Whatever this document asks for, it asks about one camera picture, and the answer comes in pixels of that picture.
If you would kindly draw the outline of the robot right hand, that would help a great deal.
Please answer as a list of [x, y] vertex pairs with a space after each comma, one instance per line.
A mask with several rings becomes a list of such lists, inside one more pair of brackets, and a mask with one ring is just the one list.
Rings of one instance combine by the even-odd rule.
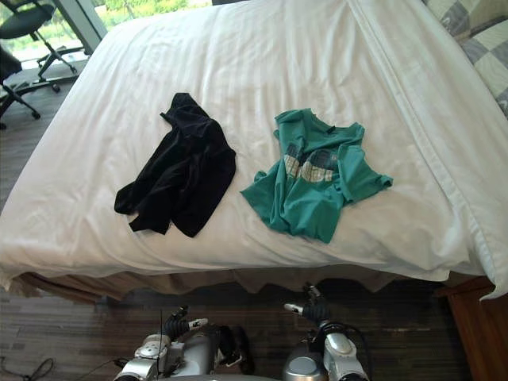
[[283, 308], [313, 322], [317, 326], [325, 324], [329, 321], [331, 313], [324, 296], [309, 282], [305, 283], [303, 290], [309, 297], [308, 301], [303, 306], [294, 303], [285, 303]]

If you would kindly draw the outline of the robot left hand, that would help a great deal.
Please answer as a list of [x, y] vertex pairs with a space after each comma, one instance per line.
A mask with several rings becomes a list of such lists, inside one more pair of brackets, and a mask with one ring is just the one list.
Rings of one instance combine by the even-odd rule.
[[161, 333], [175, 341], [182, 335], [196, 329], [200, 329], [209, 323], [205, 317], [191, 321], [186, 319], [189, 307], [180, 306], [162, 325]]

